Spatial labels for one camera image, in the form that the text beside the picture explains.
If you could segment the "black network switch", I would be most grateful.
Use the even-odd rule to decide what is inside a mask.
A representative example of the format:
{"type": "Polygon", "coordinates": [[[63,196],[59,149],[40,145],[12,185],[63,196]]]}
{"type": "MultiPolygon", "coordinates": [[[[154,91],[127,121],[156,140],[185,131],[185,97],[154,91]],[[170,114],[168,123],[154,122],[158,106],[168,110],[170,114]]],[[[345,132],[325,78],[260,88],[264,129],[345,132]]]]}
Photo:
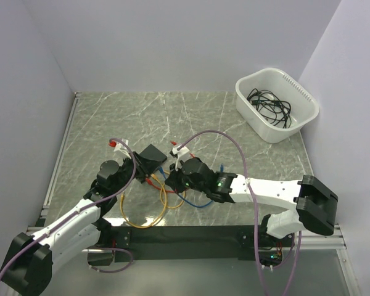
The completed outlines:
{"type": "Polygon", "coordinates": [[[167,156],[157,149],[153,144],[149,144],[142,152],[133,151],[136,158],[136,174],[135,178],[144,183],[147,178],[151,177],[164,162],[167,161],[167,156]]]}

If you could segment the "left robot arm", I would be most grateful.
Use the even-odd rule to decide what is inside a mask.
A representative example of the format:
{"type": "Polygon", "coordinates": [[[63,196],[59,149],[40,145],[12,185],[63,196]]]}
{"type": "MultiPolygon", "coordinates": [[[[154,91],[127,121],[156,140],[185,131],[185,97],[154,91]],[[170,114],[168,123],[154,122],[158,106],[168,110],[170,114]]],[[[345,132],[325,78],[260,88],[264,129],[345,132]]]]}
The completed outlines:
{"type": "Polygon", "coordinates": [[[0,269],[0,284],[19,295],[41,295],[56,271],[82,250],[94,245],[112,250],[111,225],[104,216],[134,179],[146,178],[142,163],[137,152],[130,152],[121,165],[103,162],[90,189],[71,210],[32,235],[18,234],[0,269]]]}

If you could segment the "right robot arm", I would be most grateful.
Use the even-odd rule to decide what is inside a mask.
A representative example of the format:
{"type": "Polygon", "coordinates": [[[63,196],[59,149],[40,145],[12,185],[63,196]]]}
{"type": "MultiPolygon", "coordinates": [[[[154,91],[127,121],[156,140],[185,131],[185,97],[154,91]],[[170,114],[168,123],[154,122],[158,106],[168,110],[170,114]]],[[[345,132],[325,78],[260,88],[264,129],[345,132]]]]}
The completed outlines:
{"type": "Polygon", "coordinates": [[[172,164],[165,184],[178,194],[192,189],[221,204],[256,202],[283,208],[283,212],[268,214],[262,220],[259,239],[266,246],[303,230],[321,236],[334,233],[339,198],[313,175],[292,181],[246,178],[213,171],[194,157],[180,166],[172,164]]]}

